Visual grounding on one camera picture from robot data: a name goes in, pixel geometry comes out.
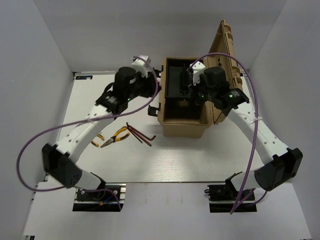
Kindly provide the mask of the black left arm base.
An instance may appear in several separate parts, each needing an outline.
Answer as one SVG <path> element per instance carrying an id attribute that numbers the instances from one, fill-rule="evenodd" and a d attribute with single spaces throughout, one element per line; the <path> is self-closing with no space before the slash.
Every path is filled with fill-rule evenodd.
<path id="1" fill-rule="evenodd" d="M 125 183 L 107 183 L 102 189 L 103 191 L 98 192 L 86 192 L 83 189 L 78 189 L 75 194 L 75 200 L 78 202 L 115 202 L 114 195 L 119 201 L 125 199 Z"/>

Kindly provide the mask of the yellow black needle-nose pliers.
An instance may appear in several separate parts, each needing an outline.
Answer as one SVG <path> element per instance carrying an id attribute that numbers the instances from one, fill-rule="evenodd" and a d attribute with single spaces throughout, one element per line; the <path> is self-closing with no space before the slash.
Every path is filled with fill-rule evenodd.
<path id="1" fill-rule="evenodd" d="M 119 136 L 120 133 L 122 132 L 125 132 L 127 131 L 127 133 L 123 136 Z M 122 127 L 121 129 L 119 129 L 117 132 L 114 133 L 113 136 L 111 136 L 106 142 L 104 142 L 100 148 L 103 148 L 103 147 L 106 147 L 112 143 L 115 143 L 115 142 L 119 142 L 119 141 L 122 141 L 122 140 L 125 140 L 126 138 L 128 138 L 130 135 L 130 132 L 128 131 L 127 127 L 124 126 Z"/>

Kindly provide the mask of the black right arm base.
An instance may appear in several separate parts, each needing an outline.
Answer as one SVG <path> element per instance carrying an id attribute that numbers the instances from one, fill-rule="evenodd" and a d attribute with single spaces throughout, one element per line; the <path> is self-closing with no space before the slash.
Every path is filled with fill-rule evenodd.
<path id="1" fill-rule="evenodd" d="M 239 192 L 227 184 L 212 184 L 207 186 L 204 193 L 208 195 L 210 201 L 221 202 L 235 201 Z"/>

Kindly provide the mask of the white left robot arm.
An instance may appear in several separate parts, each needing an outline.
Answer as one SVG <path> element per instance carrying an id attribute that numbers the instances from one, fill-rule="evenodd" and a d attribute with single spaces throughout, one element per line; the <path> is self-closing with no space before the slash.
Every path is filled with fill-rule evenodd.
<path id="1" fill-rule="evenodd" d="M 160 84 L 154 69 L 145 66 L 121 67 L 95 101 L 85 120 L 55 144 L 42 148 L 44 170 L 65 188 L 80 188 L 99 200 L 105 196 L 106 182 L 77 166 L 83 151 L 94 138 L 115 121 L 137 97 L 154 98 Z"/>

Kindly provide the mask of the tan plastic toolbox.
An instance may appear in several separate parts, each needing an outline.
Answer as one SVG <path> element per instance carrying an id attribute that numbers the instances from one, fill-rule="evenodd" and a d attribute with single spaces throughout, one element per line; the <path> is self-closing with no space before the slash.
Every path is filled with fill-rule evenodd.
<path id="1" fill-rule="evenodd" d="M 206 68 L 221 67 L 225 71 L 229 86 L 243 90 L 241 71 L 234 57 L 232 29 L 225 20 L 222 20 L 208 56 L 170 58 L 196 58 L 194 62 L 200 61 Z M 197 103 L 192 96 L 190 88 L 192 83 L 188 86 L 191 90 L 190 100 L 166 100 L 166 58 L 162 61 L 161 66 L 160 85 L 162 89 L 159 92 L 158 107 L 149 106 L 148 115 L 157 117 L 165 137 L 201 138 L 207 128 L 223 122 L 227 116 L 210 101 Z"/>

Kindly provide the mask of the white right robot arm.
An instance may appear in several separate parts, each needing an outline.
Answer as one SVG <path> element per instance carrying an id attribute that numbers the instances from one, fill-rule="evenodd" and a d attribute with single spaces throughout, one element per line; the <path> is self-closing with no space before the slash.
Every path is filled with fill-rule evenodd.
<path id="1" fill-rule="evenodd" d="M 213 201 L 236 200 L 244 190 L 262 188 L 270 192 L 296 176 L 303 154 L 279 140 L 262 119 L 240 88 L 231 88 L 226 73 L 219 66 L 206 68 L 197 62 L 189 70 L 192 97 L 196 103 L 211 102 L 244 133 L 257 151 L 263 166 L 245 173 L 235 173 L 223 185 L 210 190 Z"/>

